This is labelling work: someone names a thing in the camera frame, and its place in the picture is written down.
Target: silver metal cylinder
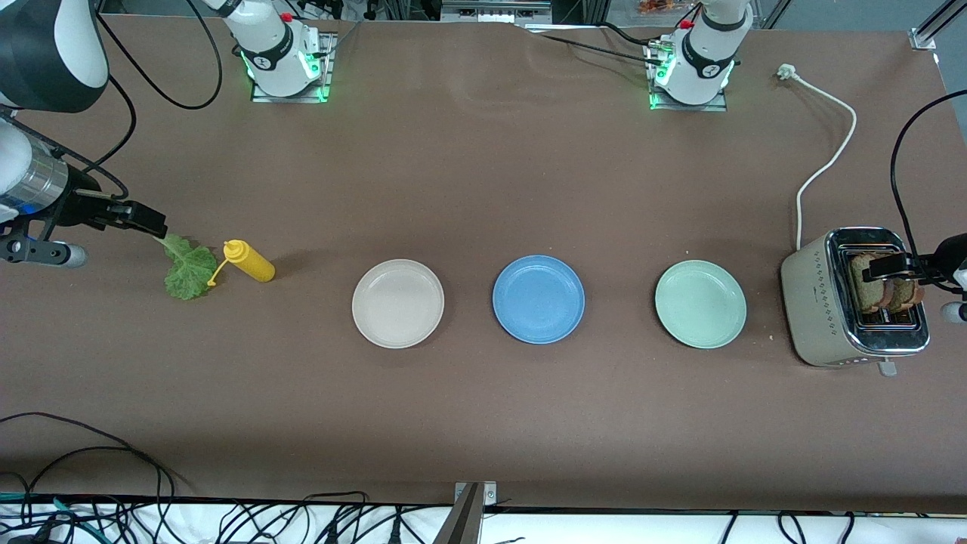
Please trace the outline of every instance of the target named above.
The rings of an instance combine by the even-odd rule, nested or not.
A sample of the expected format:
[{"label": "silver metal cylinder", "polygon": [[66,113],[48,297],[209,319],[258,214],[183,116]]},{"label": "silver metal cylinder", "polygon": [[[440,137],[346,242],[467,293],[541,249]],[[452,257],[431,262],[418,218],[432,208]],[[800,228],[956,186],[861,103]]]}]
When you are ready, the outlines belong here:
[{"label": "silver metal cylinder", "polygon": [[0,195],[0,204],[9,206],[20,214],[32,214],[54,202],[67,187],[67,165],[50,156],[47,148],[32,137],[23,135],[30,142],[30,165],[16,184]]}]

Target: white cable connector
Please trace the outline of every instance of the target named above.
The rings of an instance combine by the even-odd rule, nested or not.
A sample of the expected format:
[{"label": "white cable connector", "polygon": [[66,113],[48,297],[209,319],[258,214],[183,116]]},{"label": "white cable connector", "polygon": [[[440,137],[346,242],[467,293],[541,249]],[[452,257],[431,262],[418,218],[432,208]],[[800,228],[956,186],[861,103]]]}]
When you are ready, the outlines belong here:
[{"label": "white cable connector", "polygon": [[843,149],[846,148],[846,144],[849,143],[849,140],[853,137],[853,133],[856,132],[856,110],[850,105],[846,104],[844,101],[799,77],[799,75],[796,74],[796,67],[791,64],[783,64],[780,66],[776,71],[776,76],[782,81],[792,79],[793,81],[800,82],[805,88],[810,89],[832,100],[840,106],[845,107],[853,117],[853,123],[850,125],[849,132],[846,133],[846,139],[844,139],[839,145],[839,149],[836,149],[835,154],[833,154],[833,157],[828,163],[825,163],[823,167],[819,168],[815,173],[809,176],[809,179],[806,180],[803,186],[799,188],[799,192],[796,193],[796,251],[799,251],[803,248],[803,193],[806,191],[806,188],[809,187],[809,184],[812,183],[812,180],[819,177],[820,174],[825,172],[830,166],[833,165],[833,163],[836,162],[836,159],[839,159],[839,155],[843,152]]}]

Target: brown tabletop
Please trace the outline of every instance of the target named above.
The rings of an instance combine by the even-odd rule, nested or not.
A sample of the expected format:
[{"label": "brown tabletop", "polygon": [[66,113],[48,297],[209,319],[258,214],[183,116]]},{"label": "brown tabletop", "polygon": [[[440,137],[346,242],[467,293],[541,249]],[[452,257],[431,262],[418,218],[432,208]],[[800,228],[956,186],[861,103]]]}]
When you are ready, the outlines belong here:
[{"label": "brown tabletop", "polygon": [[[210,93],[196,21],[111,20],[175,98]],[[226,28],[213,31],[225,85],[201,111],[165,103],[107,46],[138,113],[107,165],[172,232],[245,239],[278,277],[229,268],[182,302],[149,236],[58,230],[87,266],[0,267],[3,412],[120,435],[180,472],[182,495],[445,501],[454,481],[483,479],[511,504],[967,509],[967,340],[939,319],[949,299],[928,294],[932,343],[888,379],[798,360],[779,291],[794,194],[849,119],[771,75],[793,63],[860,117],[806,193],[805,239],[899,229],[894,138],[944,93],[932,55],[902,34],[752,32],[729,111],[703,114],[651,111],[633,61],[507,24],[367,23],[338,52],[327,105],[253,105]],[[635,52],[597,30],[567,35]],[[127,115],[108,90],[84,113],[22,119],[96,157]],[[965,229],[964,171],[952,109],[937,107],[899,167],[926,250]],[[491,311],[497,274],[528,254],[566,261],[585,286],[584,319],[558,344],[522,344]],[[390,258],[425,263],[446,290],[440,327],[415,348],[378,348],[351,317],[354,286]],[[745,291],[745,330],[725,348],[687,348],[659,324],[658,277],[689,258]],[[24,471],[100,443],[42,421],[2,432],[3,467]],[[110,455],[38,491],[154,494],[152,471]]]}]

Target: green plate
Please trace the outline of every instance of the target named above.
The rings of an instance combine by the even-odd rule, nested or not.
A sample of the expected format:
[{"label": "green plate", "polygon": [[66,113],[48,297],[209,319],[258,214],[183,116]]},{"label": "green plate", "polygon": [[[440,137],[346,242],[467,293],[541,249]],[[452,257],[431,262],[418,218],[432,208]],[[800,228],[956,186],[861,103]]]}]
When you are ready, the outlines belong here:
[{"label": "green plate", "polygon": [[705,260],[685,260],[661,275],[655,308],[672,336],[693,348],[721,348],[746,324],[746,296],[731,274]]}]

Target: mustard bottle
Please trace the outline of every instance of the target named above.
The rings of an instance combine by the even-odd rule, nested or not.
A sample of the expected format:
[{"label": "mustard bottle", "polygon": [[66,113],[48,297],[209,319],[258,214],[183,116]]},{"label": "mustard bottle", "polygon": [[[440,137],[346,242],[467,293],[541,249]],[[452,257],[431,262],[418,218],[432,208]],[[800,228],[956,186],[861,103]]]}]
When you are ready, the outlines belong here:
[{"label": "mustard bottle", "polygon": [[228,240],[223,248],[225,260],[221,262],[212,279],[208,281],[209,287],[215,286],[215,277],[218,276],[221,268],[231,262],[242,269],[243,272],[253,277],[258,282],[268,282],[275,278],[276,268],[258,252],[256,252],[248,242],[244,240]]}]

